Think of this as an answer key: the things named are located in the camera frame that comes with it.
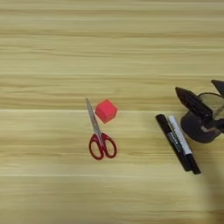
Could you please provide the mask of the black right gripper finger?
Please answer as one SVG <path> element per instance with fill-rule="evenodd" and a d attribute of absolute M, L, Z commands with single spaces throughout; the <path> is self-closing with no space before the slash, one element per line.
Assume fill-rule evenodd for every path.
<path fill-rule="evenodd" d="M 213 117 L 213 111 L 192 91 L 182 87 L 175 87 L 175 91 L 181 103 L 197 117 L 200 119 L 211 119 Z"/>
<path fill-rule="evenodd" d="M 217 91 L 224 97 L 224 81 L 211 80 Z"/>

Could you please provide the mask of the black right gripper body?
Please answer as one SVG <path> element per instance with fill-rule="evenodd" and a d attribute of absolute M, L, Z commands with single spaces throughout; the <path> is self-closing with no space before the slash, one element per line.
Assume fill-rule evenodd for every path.
<path fill-rule="evenodd" d="M 222 118 L 214 118 L 209 114 L 205 114 L 201 117 L 201 129 L 204 132 L 220 131 L 224 133 L 224 116 Z"/>

